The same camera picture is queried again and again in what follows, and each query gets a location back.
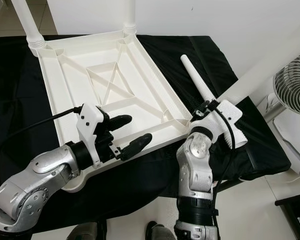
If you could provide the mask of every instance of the electric fan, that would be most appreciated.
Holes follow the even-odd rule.
[[[273,89],[258,108],[300,174],[300,56],[273,77]]]

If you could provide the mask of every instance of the black cable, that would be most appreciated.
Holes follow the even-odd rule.
[[[225,170],[223,171],[218,183],[216,184],[215,188],[213,189],[213,199],[212,199],[212,208],[214,209],[216,207],[216,198],[217,198],[217,193],[218,193],[218,190],[220,188],[220,185],[223,181],[223,179],[225,178],[226,176],[226,173],[227,171],[229,170],[230,168],[230,165],[231,163],[233,162],[234,160],[234,153],[235,153],[235,150],[236,150],[236,140],[235,140],[235,135],[234,135],[234,132],[228,122],[228,120],[225,118],[225,116],[217,109],[215,108],[214,109],[216,111],[216,113],[222,118],[222,120],[224,121],[226,127],[228,128],[229,132],[230,132],[230,136],[231,136],[231,151],[230,151],[230,157],[229,157],[229,161],[225,167]],[[217,222],[217,216],[214,215],[213,216],[213,222],[214,222],[214,225],[217,229],[217,234],[218,234],[218,240],[220,240],[220,234],[219,234],[219,227],[218,227],[218,222]]]
[[[58,113],[58,114],[56,114],[56,115],[54,115],[54,116],[51,116],[51,117],[49,117],[49,118],[47,118],[47,119],[45,119],[45,120],[36,122],[36,123],[34,123],[34,124],[30,125],[30,126],[24,127],[24,128],[22,128],[22,129],[20,129],[20,130],[18,130],[18,131],[15,131],[15,132],[12,133],[11,135],[9,135],[9,136],[8,136],[8,137],[0,144],[0,153],[1,153],[1,151],[2,151],[2,149],[3,149],[3,147],[4,147],[4,145],[5,145],[11,138],[15,137],[16,135],[19,135],[20,133],[23,133],[24,131],[27,131],[27,130],[29,130],[29,129],[35,128],[35,127],[37,127],[37,126],[39,126],[39,125],[41,125],[41,124],[45,124],[45,123],[47,123],[47,122],[49,122],[49,121],[51,121],[51,120],[55,120],[55,119],[58,119],[58,118],[60,118],[60,117],[63,117],[63,116],[65,116],[65,115],[67,115],[67,114],[70,114],[70,113],[80,113],[81,109],[82,109],[82,107],[74,107],[74,108],[71,108],[71,109],[69,109],[69,110],[66,110],[66,111],[63,111],[63,112],[61,112],[61,113]]]

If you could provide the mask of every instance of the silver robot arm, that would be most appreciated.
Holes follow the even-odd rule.
[[[189,122],[189,135],[176,153],[180,167],[177,199],[179,218],[175,223],[174,232],[178,239],[218,239],[218,210],[214,206],[209,148],[217,141],[219,135],[228,136],[231,126],[234,126],[241,116],[242,112],[227,100],[221,103],[213,100],[203,103]],[[230,132],[230,146],[238,148],[247,142],[244,138],[240,144],[235,144],[234,131],[231,129]]]
[[[0,187],[0,240],[19,239],[33,228],[49,198],[89,166],[99,168],[110,159],[126,161],[150,143],[146,133],[123,149],[113,144],[114,131],[130,123],[132,117],[109,118],[101,108],[85,103],[79,113],[80,141],[68,142],[35,157],[25,170],[11,176]]]

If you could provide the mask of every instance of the white rod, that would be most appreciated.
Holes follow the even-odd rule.
[[[136,0],[125,0],[123,32],[127,35],[136,34]]]
[[[46,42],[43,36],[39,33],[34,18],[31,15],[26,0],[11,0],[16,14],[22,24],[22,27],[26,34],[26,40],[29,44],[29,48],[36,56],[36,49],[44,48]]]
[[[215,100],[216,97],[214,94],[210,91],[208,86],[205,84],[204,80],[201,78],[187,55],[183,54],[180,57],[186,71],[190,75],[193,83],[195,84],[196,88],[198,89],[200,95],[202,96],[203,100],[211,102],[211,100]]]
[[[261,61],[245,73],[217,100],[228,100],[234,105],[249,96],[266,80],[300,55],[300,26],[285,41],[278,44]]]

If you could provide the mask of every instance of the fan grille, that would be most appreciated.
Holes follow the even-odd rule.
[[[275,75],[273,86],[280,102],[300,114],[300,56]]]

